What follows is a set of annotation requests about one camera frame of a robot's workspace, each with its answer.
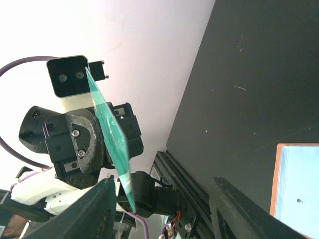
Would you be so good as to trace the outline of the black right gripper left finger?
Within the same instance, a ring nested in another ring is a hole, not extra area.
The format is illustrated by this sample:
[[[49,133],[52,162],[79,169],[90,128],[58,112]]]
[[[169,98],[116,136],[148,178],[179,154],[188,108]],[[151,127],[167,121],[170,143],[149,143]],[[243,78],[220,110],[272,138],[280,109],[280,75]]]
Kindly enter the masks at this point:
[[[25,239],[111,239],[116,213],[114,177],[96,186]]]

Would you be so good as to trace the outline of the teal AION card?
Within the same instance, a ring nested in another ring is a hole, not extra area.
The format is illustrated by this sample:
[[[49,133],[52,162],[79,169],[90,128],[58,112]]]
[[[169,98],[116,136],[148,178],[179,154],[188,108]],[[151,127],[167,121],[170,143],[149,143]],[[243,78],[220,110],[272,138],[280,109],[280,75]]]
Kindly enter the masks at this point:
[[[98,89],[90,70],[85,68],[85,71],[95,115],[100,123],[101,131],[103,133],[104,144],[117,171],[118,177],[131,206],[131,210],[133,213],[136,213],[137,208],[133,196],[127,138],[110,107],[107,105],[102,93]]]

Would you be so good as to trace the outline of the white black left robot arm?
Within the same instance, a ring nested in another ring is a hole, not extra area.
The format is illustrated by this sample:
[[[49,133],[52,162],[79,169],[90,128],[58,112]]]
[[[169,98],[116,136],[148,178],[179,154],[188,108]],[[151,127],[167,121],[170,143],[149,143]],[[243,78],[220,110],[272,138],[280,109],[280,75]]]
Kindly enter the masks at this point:
[[[119,211],[148,218],[175,215],[180,196],[172,186],[143,171],[129,173],[129,159],[118,159],[119,148],[102,131],[96,107],[64,114],[38,106],[26,113],[20,142],[47,154],[51,166],[39,171],[23,167],[16,182],[0,193],[0,207],[27,220],[46,222],[62,213],[98,183],[101,169],[116,169],[115,194]]]

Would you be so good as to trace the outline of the pink leather card holder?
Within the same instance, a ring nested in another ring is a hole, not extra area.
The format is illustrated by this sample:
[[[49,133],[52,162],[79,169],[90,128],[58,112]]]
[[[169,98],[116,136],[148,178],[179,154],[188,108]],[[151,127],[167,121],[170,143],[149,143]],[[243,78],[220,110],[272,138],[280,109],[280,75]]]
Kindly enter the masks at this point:
[[[319,145],[280,143],[270,215],[308,239],[319,237]]]

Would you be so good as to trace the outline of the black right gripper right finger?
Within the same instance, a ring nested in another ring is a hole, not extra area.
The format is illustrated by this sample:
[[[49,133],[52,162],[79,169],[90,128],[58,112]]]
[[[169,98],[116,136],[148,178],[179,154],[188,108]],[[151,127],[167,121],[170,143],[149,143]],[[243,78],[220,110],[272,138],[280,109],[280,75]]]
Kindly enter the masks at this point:
[[[209,198],[216,239],[304,239],[260,208],[222,177],[213,178]]]

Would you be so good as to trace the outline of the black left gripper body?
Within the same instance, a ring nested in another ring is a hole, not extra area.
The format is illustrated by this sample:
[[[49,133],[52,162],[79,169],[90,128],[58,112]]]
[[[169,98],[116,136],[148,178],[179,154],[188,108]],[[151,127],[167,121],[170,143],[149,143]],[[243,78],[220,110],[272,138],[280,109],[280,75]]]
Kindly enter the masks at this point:
[[[103,134],[93,107],[50,117],[44,129],[59,180],[75,188],[88,188],[97,183],[101,168],[115,168],[118,150]]]

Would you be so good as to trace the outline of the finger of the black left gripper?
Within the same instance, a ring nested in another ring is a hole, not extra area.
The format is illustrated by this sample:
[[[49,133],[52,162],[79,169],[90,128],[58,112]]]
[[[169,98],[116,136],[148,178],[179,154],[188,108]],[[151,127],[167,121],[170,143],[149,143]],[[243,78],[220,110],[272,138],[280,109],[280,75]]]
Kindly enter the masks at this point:
[[[106,147],[99,121],[88,109],[78,109],[65,113],[71,140],[84,174],[100,170],[106,158]]]

